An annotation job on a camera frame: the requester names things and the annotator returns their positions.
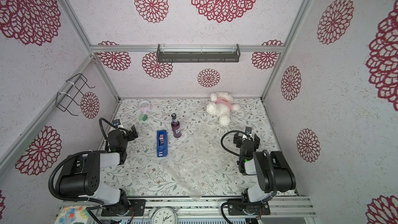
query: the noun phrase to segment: clock face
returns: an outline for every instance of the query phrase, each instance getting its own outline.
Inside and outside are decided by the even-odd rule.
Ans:
[[[152,218],[152,224],[176,224],[177,215],[171,208],[161,208]]]

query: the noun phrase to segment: green object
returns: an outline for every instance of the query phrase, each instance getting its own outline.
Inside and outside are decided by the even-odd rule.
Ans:
[[[139,119],[140,119],[141,121],[146,121],[147,118],[148,118],[148,116],[147,116],[146,114],[141,114],[140,117],[139,117]]]

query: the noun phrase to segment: floral tablecloth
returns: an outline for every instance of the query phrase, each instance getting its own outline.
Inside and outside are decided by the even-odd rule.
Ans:
[[[139,121],[141,114],[138,103],[141,100],[123,100],[116,118],[119,118],[124,128],[133,124],[138,131],[138,138],[129,142],[127,146],[127,159],[123,165],[102,169],[101,177],[104,183],[122,188],[128,196],[184,196],[186,192],[179,186],[178,179],[173,178],[165,168],[159,164],[156,155],[157,130],[167,130],[168,148],[175,149],[187,136],[203,123],[208,124],[220,137],[230,130],[244,131],[246,126],[253,128],[261,139],[260,149],[270,151],[278,150],[273,133],[268,124],[264,107],[260,99],[236,99],[241,105],[241,110],[231,113],[231,123],[222,127],[217,119],[207,114],[208,99],[151,99],[151,110],[146,112],[148,119]],[[171,114],[176,113],[181,123],[182,136],[174,138],[171,129]],[[230,139],[225,140],[225,146],[239,153]],[[252,186],[256,176],[243,176],[239,173],[236,164],[237,157],[230,155],[230,160],[225,168],[221,168],[219,176],[207,189],[209,196],[240,195],[241,192]],[[294,191],[281,193],[283,195],[296,195]]]

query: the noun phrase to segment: glass bottle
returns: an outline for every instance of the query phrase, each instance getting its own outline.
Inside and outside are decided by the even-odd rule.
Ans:
[[[177,115],[172,114],[172,129],[175,138],[181,137],[180,122],[177,120]]]

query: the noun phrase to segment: white teddy bear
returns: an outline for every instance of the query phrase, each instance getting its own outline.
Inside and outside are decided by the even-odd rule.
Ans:
[[[216,92],[210,94],[212,102],[207,104],[207,112],[219,117],[220,125],[227,126],[231,122],[229,113],[240,109],[240,105],[232,104],[233,98],[227,92]]]

